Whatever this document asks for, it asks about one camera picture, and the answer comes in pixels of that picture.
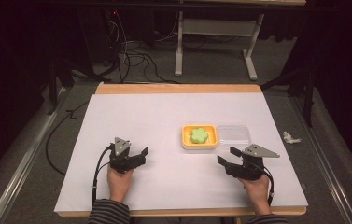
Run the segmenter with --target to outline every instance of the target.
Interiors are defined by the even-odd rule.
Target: yellow tray
[[[198,129],[198,128],[203,128],[204,131],[208,134],[208,138],[205,141],[205,143],[196,144],[196,143],[192,143],[190,140],[192,130]],[[181,138],[182,138],[182,146],[185,149],[214,149],[218,145],[216,127],[209,124],[185,125],[184,127],[182,127]]]

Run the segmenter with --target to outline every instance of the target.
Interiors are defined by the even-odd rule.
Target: table
[[[191,111],[200,117],[191,118]],[[253,214],[240,183],[217,163],[217,155],[235,159],[228,150],[189,153],[181,146],[183,124],[208,121],[244,124],[253,143],[280,154],[278,159],[264,159],[275,179],[273,211],[305,213],[307,201],[260,87],[200,84],[100,85],[86,112],[55,212],[62,217],[89,215],[96,163],[117,136],[132,142],[131,155],[148,147],[147,163],[134,172],[125,199],[132,217]],[[107,198],[106,172],[98,179],[97,198]]]
[[[287,5],[287,6],[303,6],[305,0],[195,0],[195,2],[207,3],[247,3],[260,5]],[[178,41],[176,49],[176,71],[177,77],[182,76],[182,58],[183,46],[182,36],[184,34],[195,35],[228,35],[228,36],[247,36],[250,37],[248,49],[242,49],[243,58],[246,63],[248,75],[251,80],[257,80],[257,72],[251,59],[252,51],[255,47],[260,27],[262,26],[264,14],[259,14],[256,21],[218,21],[218,20],[202,20],[202,19],[184,19],[183,11],[178,12]]]

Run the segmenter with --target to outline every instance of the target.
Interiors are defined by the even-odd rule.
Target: sleeve
[[[277,215],[265,215],[265,216],[257,216],[250,219],[247,224],[287,224],[287,220],[285,217],[277,216]]]
[[[101,199],[94,202],[88,224],[129,224],[129,207],[123,203]]]

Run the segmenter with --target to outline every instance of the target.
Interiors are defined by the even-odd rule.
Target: green object
[[[190,140],[194,144],[203,144],[208,138],[207,132],[203,128],[192,129]]]

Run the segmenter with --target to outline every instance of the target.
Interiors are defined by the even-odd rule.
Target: hand
[[[269,178],[262,175],[258,180],[245,180],[238,178],[243,183],[248,199],[251,201],[256,215],[272,214],[268,204]]]
[[[109,186],[109,199],[123,203],[124,198],[131,185],[133,170],[127,171],[125,174],[120,174],[108,165],[106,178]]]

